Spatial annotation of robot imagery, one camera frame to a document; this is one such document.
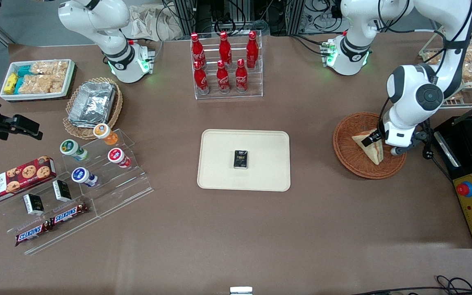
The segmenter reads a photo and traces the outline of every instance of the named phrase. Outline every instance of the bottle cap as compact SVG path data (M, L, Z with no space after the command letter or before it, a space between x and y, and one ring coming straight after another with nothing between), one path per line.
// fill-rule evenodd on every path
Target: bottle cap
M99 139L107 138L110 135L110 127L105 123L99 123L94 127L94 136Z
M125 153L117 147L111 149L109 152L109 161L111 161L112 163L120 163L121 161L123 161L124 157Z
M90 172L87 169L83 167L78 167L74 169L72 179L74 182L84 183L85 181L87 181L87 179L89 179L89 176Z
M59 146L59 151L63 155L67 155L67 156L70 156L70 155L76 153L77 149L79 149L79 145L77 144L77 142L75 142L71 139L65 140Z

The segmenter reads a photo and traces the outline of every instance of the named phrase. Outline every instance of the aluminum foil container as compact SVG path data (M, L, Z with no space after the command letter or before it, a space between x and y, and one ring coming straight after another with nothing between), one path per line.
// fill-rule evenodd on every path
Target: aluminum foil container
M74 99L69 122L83 128L94 128L99 123L108 123L115 95L116 86L113 84L85 82Z

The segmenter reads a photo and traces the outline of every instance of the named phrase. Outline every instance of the red cookie box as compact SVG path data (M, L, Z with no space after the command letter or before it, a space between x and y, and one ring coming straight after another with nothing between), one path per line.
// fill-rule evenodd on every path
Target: red cookie box
M0 174L0 202L56 177L54 161L38 157Z

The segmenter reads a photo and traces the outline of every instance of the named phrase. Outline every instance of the white storage box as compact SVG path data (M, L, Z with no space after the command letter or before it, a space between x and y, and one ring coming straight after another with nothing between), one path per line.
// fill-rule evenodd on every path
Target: white storage box
M5 84L12 73L17 73L17 70L21 66L31 66L36 61L67 61L69 63L67 68L67 74L65 75L65 80L63 81L63 87L61 88L61 92L53 92L53 93L37 93L37 94L26 94L26 95L8 95L6 94L3 89ZM70 82L72 80L72 76L74 73L74 62L71 59L49 59L49 60L32 60L32 61L17 61L12 62L8 67L7 74L5 76L5 80L3 81L3 85L1 86L0 97L6 101L10 102L19 102L19 101L31 101L31 100L46 100L46 99L53 99L58 97L64 97L67 95Z

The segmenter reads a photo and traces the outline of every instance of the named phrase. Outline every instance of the bread slice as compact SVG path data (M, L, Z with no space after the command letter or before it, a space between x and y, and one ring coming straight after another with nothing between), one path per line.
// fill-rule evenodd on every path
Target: bread slice
M376 129L372 129L369 131L364 131L352 136L352 139L358 144L363 152L371 159L373 163L379 165L380 162L384 159L384 147L382 146L382 140L378 140L377 142L371 143L368 146L363 146L362 140L369 136L369 134L373 133Z

